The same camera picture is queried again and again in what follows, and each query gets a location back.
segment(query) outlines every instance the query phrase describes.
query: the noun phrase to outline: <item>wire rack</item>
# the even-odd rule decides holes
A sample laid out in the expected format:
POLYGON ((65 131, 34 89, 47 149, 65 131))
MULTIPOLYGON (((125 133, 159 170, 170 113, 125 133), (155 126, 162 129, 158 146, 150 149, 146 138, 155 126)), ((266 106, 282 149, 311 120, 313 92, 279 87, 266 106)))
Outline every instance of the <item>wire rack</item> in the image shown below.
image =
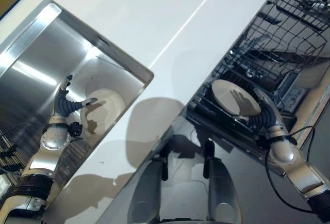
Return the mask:
POLYGON ((311 0, 268 0, 212 71, 197 93, 199 98, 221 78, 248 92, 261 88, 279 109, 285 109, 285 97, 300 72, 329 60, 319 57, 327 43, 322 33, 329 28, 329 12, 303 8, 302 3, 308 2, 311 0))
MULTIPOLYGON (((329 61, 320 56, 327 44, 329 10, 312 9, 315 3, 321 1, 267 0, 197 91, 188 105, 186 118, 195 127, 204 126, 262 161, 265 152, 255 142, 259 131, 223 110, 213 98, 210 86, 214 80, 224 79, 252 96, 253 89, 259 88, 273 99, 287 127, 292 127, 292 120, 296 121, 294 110, 307 91, 294 85, 300 72, 329 61)), ((272 169, 281 173, 278 168, 272 169)))

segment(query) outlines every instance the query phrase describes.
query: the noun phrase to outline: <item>reflective surface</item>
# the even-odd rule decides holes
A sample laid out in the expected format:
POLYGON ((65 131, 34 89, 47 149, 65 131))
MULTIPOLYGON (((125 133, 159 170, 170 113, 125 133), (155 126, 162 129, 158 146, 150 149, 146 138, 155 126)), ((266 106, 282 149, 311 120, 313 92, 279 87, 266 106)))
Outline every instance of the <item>reflective surface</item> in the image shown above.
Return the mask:
MULTIPOLYGON (((49 118, 54 93, 62 79, 74 78, 68 99, 82 101, 101 89, 118 92, 126 108, 152 80, 153 74, 110 41, 51 0, 44 0, 0 45, 0 131, 30 122, 6 134, 1 149, 18 145, 23 163, 38 150, 40 135, 49 118)), ((80 121, 76 111, 68 123, 80 121)), ((71 177, 115 122, 97 139, 70 143, 60 162, 56 181, 71 177)))

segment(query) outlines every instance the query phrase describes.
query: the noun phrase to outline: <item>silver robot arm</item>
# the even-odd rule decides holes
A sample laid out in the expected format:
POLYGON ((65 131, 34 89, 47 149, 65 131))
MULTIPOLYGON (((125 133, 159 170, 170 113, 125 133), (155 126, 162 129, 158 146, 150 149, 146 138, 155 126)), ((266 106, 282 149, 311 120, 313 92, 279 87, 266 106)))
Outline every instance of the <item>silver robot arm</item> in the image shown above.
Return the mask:
POLYGON ((81 134, 82 126, 67 124, 70 113, 97 99, 70 102, 66 99, 72 75, 60 84, 55 95, 53 114, 40 139, 39 151, 30 159, 9 197, 0 210, 0 224, 40 223, 51 191, 59 159, 71 137, 81 134))
POLYGON ((255 89, 255 93, 260 99, 261 113, 240 118, 267 129, 266 139, 270 143, 269 156, 272 162, 286 172, 312 211, 323 222, 330 221, 329 179, 305 161, 301 151, 290 142, 289 132, 273 101, 259 89, 255 89))

